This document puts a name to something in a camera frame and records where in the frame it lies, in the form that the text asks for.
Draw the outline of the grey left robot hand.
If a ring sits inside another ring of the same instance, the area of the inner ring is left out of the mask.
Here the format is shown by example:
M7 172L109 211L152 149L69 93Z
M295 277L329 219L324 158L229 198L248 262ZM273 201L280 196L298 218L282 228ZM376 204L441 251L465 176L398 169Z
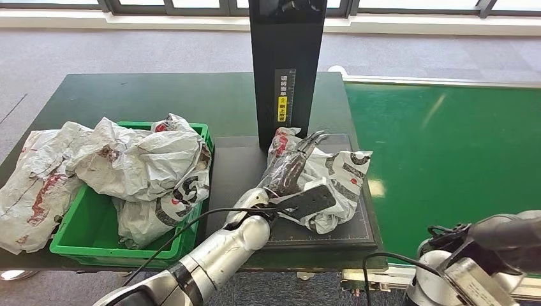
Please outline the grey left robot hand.
M299 138L297 127L279 127L275 130L267 152L267 168L258 187L267 190L270 198L288 196L300 191L298 179L308 157L316 146L328 137L324 130Z

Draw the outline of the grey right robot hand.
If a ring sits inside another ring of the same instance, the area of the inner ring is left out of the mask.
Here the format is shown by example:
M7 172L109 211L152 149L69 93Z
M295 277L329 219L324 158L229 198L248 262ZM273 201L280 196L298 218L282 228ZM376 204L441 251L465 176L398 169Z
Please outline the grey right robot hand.
M498 214L475 223L468 237L510 268L540 274L540 211Z

